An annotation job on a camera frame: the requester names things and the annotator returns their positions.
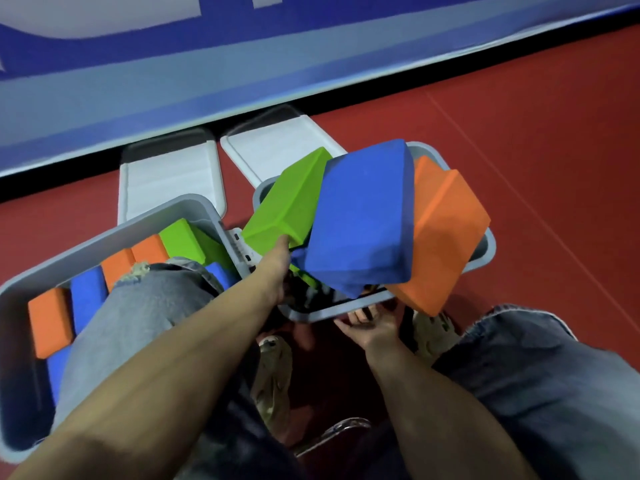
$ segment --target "hand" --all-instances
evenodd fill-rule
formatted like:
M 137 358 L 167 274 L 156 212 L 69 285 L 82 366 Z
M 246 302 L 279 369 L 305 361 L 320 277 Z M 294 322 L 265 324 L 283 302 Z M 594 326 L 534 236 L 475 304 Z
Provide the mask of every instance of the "hand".
M 348 313 L 347 316 L 348 323 L 340 318 L 336 318 L 333 322 L 365 352 L 368 352 L 372 346 L 398 341 L 398 320 L 394 313 L 385 310 L 382 306 L 372 305 L 364 310 Z
M 249 292 L 259 296 L 266 308 L 272 309 L 284 299 L 284 278 L 290 263 L 289 236 L 281 235 L 273 249 L 262 257 L 255 271 L 246 279 L 253 288 Z

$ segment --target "red floor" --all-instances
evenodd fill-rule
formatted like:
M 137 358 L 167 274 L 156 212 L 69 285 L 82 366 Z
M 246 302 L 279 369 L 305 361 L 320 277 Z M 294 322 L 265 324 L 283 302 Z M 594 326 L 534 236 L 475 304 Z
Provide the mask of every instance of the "red floor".
M 314 117 L 347 150 L 398 137 L 431 144 L 480 197 L 498 250 L 460 279 L 447 305 L 460 325 L 497 303 L 545 308 L 640 369 L 639 41 L 631 27 Z M 252 187 L 219 150 L 224 221 L 242 225 Z M 0 282 L 114 226 L 117 192 L 113 172 L 1 204 Z M 320 353 L 341 340 L 332 327 L 292 331 L 290 442 L 379 410 L 371 378 L 355 377 L 357 350 L 345 342 L 343 356 Z

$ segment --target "gray plastic bin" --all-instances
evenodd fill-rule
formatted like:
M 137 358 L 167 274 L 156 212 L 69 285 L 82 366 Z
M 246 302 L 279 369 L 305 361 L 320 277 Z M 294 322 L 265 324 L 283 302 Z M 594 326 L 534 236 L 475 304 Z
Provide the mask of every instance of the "gray plastic bin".
M 443 160 L 443 158 L 434 147 L 425 143 L 420 143 L 418 141 L 408 142 L 407 146 L 409 147 L 414 160 L 420 158 L 423 155 L 426 155 L 430 159 L 435 161 L 441 168 L 445 170 L 450 169 L 449 165 L 447 165 L 447 163 Z M 257 209 L 258 206 L 260 206 L 260 203 L 264 200 L 267 193 L 269 193 L 269 190 L 271 190 L 271 187 L 273 186 L 277 178 L 278 177 L 273 177 L 265 180 L 260 184 L 260 186 L 258 186 L 258 188 L 256 188 L 255 192 L 253 193 L 254 210 Z M 495 238 L 493 236 L 493 233 L 491 232 L 491 229 L 487 229 L 482 240 L 480 241 L 480 243 L 478 243 L 476 250 L 471 256 L 471 259 L 469 259 L 469 262 L 465 266 L 463 273 L 487 265 L 489 261 L 491 261 L 491 259 L 493 259 L 493 257 L 495 256 L 495 249 Z M 394 295 L 391 293 L 391 291 L 382 288 L 382 290 L 372 293 L 368 296 L 337 303 L 336 305 L 329 306 L 322 310 L 311 313 L 302 313 L 293 310 L 288 305 L 280 305 L 279 308 L 282 314 L 290 320 L 293 320 L 295 322 L 312 323 L 352 312 L 359 308 L 370 306 L 375 303 L 380 303 L 391 298 L 394 298 Z
M 0 457 L 20 463 L 49 434 L 54 404 L 46 361 L 36 359 L 27 302 L 65 286 L 117 251 L 185 218 L 228 250 L 242 277 L 249 269 L 224 232 L 210 201 L 188 194 L 173 199 L 25 271 L 0 287 Z

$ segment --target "sneaker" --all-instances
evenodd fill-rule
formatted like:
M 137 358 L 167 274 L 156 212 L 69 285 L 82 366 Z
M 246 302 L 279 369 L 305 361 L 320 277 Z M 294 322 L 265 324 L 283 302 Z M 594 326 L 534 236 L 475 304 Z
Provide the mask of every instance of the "sneaker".
M 424 359 L 429 366 L 460 341 L 451 318 L 444 312 L 437 317 L 414 313 L 413 338 L 418 344 L 415 354 Z
M 260 341 L 260 364 L 251 397 L 273 436 L 282 441 L 289 427 L 289 385 L 293 360 L 291 347 L 277 335 Z

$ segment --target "black floor edge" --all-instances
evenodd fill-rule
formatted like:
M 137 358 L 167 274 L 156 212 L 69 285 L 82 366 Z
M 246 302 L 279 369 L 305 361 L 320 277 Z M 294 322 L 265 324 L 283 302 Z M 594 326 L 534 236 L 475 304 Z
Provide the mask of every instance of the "black floor edge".
M 313 116 L 425 86 L 439 80 L 450 79 L 565 43 L 619 30 L 635 25 L 638 21 L 640 21 L 640 9 L 587 20 L 499 47 L 482 50 L 475 54 L 300 98 L 292 101 L 291 104 L 301 112 Z M 224 120 L 213 121 L 204 127 L 209 129 L 216 138 L 219 138 L 242 121 L 263 111 L 264 109 L 260 109 L 238 114 Z M 120 166 L 122 149 L 122 146 L 110 148 L 2 177 L 0 178 L 0 203 L 116 170 Z

